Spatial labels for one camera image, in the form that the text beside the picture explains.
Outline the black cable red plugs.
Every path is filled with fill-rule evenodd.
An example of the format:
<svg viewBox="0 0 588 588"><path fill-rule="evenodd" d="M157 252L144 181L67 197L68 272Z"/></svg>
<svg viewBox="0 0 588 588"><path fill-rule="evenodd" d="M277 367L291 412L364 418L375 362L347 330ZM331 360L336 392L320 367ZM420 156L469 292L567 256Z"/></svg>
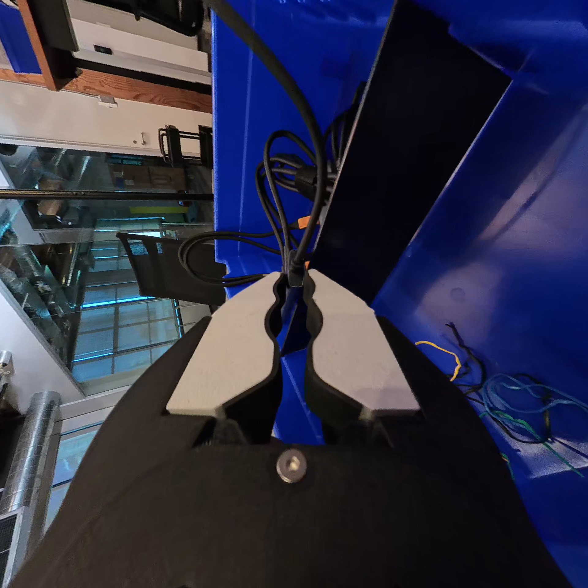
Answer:
<svg viewBox="0 0 588 588"><path fill-rule="evenodd" d="M270 148L272 147L275 140L279 138L285 138L296 144L302 151L305 152L309 161L306 162L295 154L286 153L271 155ZM293 252L295 252L300 245L300 241L302 240L305 229L298 229L297 220L288 222L284 204L278 189L280 187L284 188L290 192L301 195L310 201L313 201L317 174L315 155L312 153L310 147L308 147L308 145L305 144L300 137L286 130L274 132L267 140L264 148L267 146L269 146L270 168L272 171L273 181L275 183L275 189L277 190L277 200L283 206L289 232L290 248ZM263 160L256 168L254 181L261 206L268 218L272 230L266 233L251 233L243 231L209 231L184 240L183 244L180 246L180 262L194 278L202 282L222 285L223 287L236 287L240 285L248 285L265 277L264 273L236 277L212 276L206 274L204 270L196 269L195 264L189 261L190 254L195 253L196 249L200 246L211 245L213 242L223 240L244 243L246 245L257 247L271 254L278 254L281 257L282 262L281 272L287 277L287 275L283 272L281 248L279 246L278 239L276 238L276 235L279 235L279 237L284 240L283 228L276 208L275 199L270 190L268 179L266 178L266 169L264 167ZM305 269L307 267L308 261L309 254L306 253L304 262Z"/></svg>

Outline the wooden post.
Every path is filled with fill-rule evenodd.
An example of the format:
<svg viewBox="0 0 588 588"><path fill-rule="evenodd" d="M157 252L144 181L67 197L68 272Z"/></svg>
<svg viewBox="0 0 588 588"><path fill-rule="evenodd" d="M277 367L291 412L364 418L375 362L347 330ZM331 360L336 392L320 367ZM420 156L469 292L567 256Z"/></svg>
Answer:
<svg viewBox="0 0 588 588"><path fill-rule="evenodd" d="M40 34L39 19L31 9L29 1L18 1L26 38L30 41L41 73L15 72L1 68L1 80L45 88L49 91L69 91L87 96L104 96L125 99L144 104L177 107L180 109L212 113L212 91L198 91L192 88L178 88L173 85L157 84L136 77L103 72L95 68L75 68L70 52L47 44L45 35Z"/></svg>

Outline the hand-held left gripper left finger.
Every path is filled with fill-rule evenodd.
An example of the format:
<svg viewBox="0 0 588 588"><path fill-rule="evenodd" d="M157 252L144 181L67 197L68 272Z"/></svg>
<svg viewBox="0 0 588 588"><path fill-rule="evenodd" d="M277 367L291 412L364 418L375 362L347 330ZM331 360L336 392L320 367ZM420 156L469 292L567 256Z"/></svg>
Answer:
<svg viewBox="0 0 588 588"><path fill-rule="evenodd" d="M177 416L233 420L243 432L272 432L282 401L277 335L285 277L272 272L211 317L166 405Z"/></svg>

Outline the silver ventilation duct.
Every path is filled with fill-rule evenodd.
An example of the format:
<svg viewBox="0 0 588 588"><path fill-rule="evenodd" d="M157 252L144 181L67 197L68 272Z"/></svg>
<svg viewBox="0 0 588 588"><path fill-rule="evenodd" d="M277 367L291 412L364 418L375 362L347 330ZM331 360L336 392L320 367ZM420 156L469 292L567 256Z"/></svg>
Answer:
<svg viewBox="0 0 588 588"><path fill-rule="evenodd" d="M59 435L55 432L61 396L35 393L9 468L1 498L1 514L20 511L19 543L23 556L33 551L45 522L54 476Z"/></svg>

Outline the black bin divider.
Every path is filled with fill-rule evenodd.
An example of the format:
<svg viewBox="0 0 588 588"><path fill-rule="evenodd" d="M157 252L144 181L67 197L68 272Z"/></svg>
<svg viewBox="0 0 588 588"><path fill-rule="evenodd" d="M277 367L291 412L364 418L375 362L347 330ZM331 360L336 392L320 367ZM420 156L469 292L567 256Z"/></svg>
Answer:
<svg viewBox="0 0 588 588"><path fill-rule="evenodd" d="M310 268L371 305L510 81L395 1Z"/></svg>

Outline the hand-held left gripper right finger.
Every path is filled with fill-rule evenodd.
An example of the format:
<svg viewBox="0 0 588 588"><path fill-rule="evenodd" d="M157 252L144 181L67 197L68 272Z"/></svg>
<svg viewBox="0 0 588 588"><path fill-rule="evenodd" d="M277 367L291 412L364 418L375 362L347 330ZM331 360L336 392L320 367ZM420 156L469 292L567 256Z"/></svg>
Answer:
<svg viewBox="0 0 588 588"><path fill-rule="evenodd" d="M413 417L421 407L366 302L316 269L305 274L305 402L328 430L379 417Z"/></svg>

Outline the blue plastic bin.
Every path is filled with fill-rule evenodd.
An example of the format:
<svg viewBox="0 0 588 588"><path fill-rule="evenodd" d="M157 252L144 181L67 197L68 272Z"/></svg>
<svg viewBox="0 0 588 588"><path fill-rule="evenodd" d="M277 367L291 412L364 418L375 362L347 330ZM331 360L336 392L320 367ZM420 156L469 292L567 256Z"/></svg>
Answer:
<svg viewBox="0 0 588 588"><path fill-rule="evenodd" d="M327 181L309 260L395 1L228 1L296 81ZM269 523L244 586L587 587L587 1L414 1L510 84L371 305L420 411L328 430L305 402L305 292L289 291ZM218 229L262 230L254 176L308 129L213 11ZM232 275L281 257L217 245Z"/></svg>

